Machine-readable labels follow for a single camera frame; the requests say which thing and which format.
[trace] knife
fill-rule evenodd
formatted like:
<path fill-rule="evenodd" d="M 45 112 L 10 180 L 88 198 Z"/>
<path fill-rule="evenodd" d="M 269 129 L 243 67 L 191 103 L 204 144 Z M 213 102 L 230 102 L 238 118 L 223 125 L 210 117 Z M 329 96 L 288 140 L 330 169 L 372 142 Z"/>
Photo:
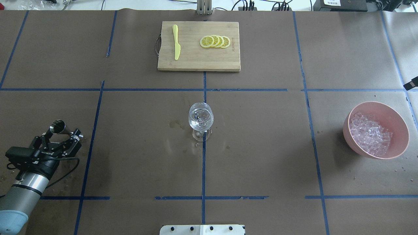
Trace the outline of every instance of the knife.
<path fill-rule="evenodd" d="M 173 25 L 173 35 L 174 35 L 174 59 L 178 60 L 178 57 L 180 56 L 181 46 L 178 43 L 178 26 L 177 25 Z"/>

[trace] clear plastic wrap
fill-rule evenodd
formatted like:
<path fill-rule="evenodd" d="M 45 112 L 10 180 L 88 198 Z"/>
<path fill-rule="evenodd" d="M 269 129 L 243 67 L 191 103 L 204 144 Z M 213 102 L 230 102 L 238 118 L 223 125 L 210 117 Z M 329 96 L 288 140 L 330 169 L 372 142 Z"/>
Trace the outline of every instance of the clear plastic wrap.
<path fill-rule="evenodd" d="M 57 10 L 56 4 L 44 0 L 20 0 L 19 10 Z"/>

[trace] wooden cutting board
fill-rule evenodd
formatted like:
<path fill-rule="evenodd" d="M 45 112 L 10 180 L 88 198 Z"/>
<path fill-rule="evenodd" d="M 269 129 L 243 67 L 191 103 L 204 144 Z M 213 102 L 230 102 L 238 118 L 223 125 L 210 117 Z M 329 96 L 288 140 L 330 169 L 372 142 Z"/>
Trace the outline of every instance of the wooden cutting board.
<path fill-rule="evenodd" d="M 173 25 L 178 26 L 180 57 L 174 60 Z M 227 48 L 202 48 L 200 39 L 207 35 L 227 36 Z M 158 70 L 239 72 L 240 30 L 238 22 L 163 21 Z"/>

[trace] bowl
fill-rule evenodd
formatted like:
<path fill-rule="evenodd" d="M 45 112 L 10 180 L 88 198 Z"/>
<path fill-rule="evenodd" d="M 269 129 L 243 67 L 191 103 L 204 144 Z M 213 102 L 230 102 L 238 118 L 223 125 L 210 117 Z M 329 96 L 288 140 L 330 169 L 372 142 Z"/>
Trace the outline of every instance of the bowl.
<path fill-rule="evenodd" d="M 382 157 L 376 157 L 364 151 L 353 139 L 350 132 L 350 121 L 356 113 L 372 114 L 379 119 L 379 124 L 393 133 L 389 148 Z M 354 107 L 344 121 L 343 134 L 345 141 L 356 153 L 373 159 L 393 159 L 402 155 L 409 144 L 409 131 L 403 118 L 394 109 L 380 102 L 364 102 Z"/>

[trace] wine glass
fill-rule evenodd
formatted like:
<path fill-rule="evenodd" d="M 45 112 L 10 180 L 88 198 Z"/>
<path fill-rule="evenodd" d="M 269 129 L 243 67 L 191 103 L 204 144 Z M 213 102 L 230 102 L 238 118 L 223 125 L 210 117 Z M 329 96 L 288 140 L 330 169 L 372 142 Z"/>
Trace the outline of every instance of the wine glass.
<path fill-rule="evenodd" d="M 210 127 L 213 124 L 213 113 L 207 103 L 195 103 L 190 107 L 189 124 L 197 141 L 203 142 L 209 138 L 212 133 Z"/>

